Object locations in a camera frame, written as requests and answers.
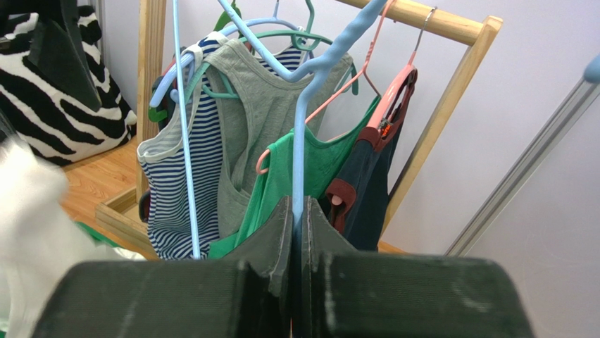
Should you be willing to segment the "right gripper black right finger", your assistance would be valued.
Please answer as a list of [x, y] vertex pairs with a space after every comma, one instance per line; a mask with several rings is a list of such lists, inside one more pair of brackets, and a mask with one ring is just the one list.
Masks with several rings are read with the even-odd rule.
[[299, 328], [302, 337], [328, 337], [326, 255], [345, 254], [355, 248], [331, 226], [317, 199], [307, 196], [301, 224], [301, 305]]

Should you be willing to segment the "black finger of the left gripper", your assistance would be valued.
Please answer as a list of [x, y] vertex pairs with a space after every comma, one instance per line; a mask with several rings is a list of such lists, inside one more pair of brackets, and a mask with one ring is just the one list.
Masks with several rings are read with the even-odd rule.
[[30, 47], [30, 62], [63, 92], [97, 111], [101, 99], [93, 83], [78, 26], [76, 1], [31, 1], [39, 15]]

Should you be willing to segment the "light blue wire hanger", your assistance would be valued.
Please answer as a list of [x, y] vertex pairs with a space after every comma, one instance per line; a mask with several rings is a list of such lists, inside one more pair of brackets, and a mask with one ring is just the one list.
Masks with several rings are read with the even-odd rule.
[[[293, 231], [294, 235], [301, 234], [300, 222], [304, 213], [304, 135], [306, 111], [308, 104], [313, 96], [325, 83], [331, 69], [342, 58], [342, 56], [356, 43], [356, 41], [371, 27], [376, 18], [385, 7], [387, 1], [363, 1], [363, 8], [359, 14], [344, 28], [342, 33], [336, 37], [322, 56], [309, 60], [302, 64], [294, 72], [289, 72], [269, 50], [259, 41], [259, 38], [250, 30], [249, 26], [237, 15], [231, 7], [229, 1], [218, 1], [231, 18], [232, 22], [237, 26], [238, 30], [248, 39], [252, 47], [262, 56], [263, 60], [267, 61], [273, 70], [285, 81], [298, 82], [309, 73], [314, 74], [313, 80], [300, 93], [296, 103], [295, 119], [294, 119], [294, 147], [293, 147], [293, 173], [292, 173], [292, 213], [293, 213]], [[196, 220], [196, 205], [194, 197], [194, 185], [192, 182], [192, 163], [189, 152], [188, 130], [184, 126], [187, 121], [185, 118], [184, 105], [187, 103], [189, 96], [178, 90], [180, 117], [182, 125], [182, 141], [185, 159], [185, 173], [187, 180], [187, 197], [190, 210], [190, 230], [192, 236], [192, 252], [193, 259], [201, 258], [199, 246], [199, 228]]]

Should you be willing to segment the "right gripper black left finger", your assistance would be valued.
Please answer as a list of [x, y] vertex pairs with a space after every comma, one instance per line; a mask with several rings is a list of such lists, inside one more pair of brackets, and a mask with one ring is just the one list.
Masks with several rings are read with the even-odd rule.
[[292, 199], [225, 257], [206, 262], [207, 337], [288, 337]]

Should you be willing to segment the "green plastic hanger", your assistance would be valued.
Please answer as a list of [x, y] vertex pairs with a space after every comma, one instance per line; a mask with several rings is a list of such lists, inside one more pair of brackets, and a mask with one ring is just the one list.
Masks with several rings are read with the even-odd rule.
[[[237, 15], [242, 17], [240, 9], [237, 7], [236, 1], [231, 2], [231, 7]], [[223, 12], [218, 18], [213, 31], [220, 31], [226, 27], [231, 18], [226, 12]], [[185, 68], [194, 67], [195, 56], [194, 51], [186, 51], [186, 47], [181, 49], [181, 64], [184, 68], [182, 74], [185, 73]], [[155, 80], [152, 85], [152, 97], [148, 109], [148, 118], [153, 123], [167, 123], [173, 116], [175, 104], [177, 103], [177, 95], [175, 99], [170, 98], [170, 93], [173, 89], [177, 89], [177, 65], [176, 57], [173, 57], [171, 64], [165, 69], [163, 74]]]

